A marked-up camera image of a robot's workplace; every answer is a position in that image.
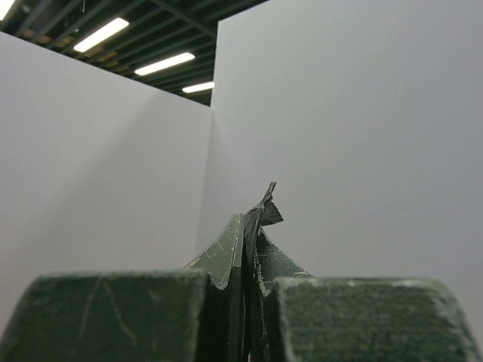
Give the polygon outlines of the black trash bag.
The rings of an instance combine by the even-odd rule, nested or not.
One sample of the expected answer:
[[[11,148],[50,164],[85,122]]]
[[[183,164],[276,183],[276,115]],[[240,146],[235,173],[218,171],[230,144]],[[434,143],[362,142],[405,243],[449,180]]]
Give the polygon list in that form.
[[[242,287],[245,298],[245,326],[242,361],[251,351],[251,288],[254,275],[254,254],[260,228],[282,222],[283,217],[273,202],[277,182],[271,182],[259,203],[244,214],[244,246],[242,256]]]

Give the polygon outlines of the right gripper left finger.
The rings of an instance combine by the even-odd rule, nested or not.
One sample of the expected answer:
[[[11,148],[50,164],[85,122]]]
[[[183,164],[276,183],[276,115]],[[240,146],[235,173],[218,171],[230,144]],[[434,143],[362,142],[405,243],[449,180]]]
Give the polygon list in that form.
[[[242,359],[245,298],[242,286],[244,220],[234,214],[218,238],[186,267],[209,276],[196,348],[197,361]]]

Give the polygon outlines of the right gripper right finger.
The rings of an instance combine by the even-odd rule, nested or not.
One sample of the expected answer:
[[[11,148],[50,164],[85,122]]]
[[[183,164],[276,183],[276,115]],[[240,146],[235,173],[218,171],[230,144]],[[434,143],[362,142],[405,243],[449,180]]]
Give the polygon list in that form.
[[[251,282],[250,361],[271,361],[266,326],[266,299],[278,277],[310,278],[312,275],[295,263],[261,229],[255,246]]]

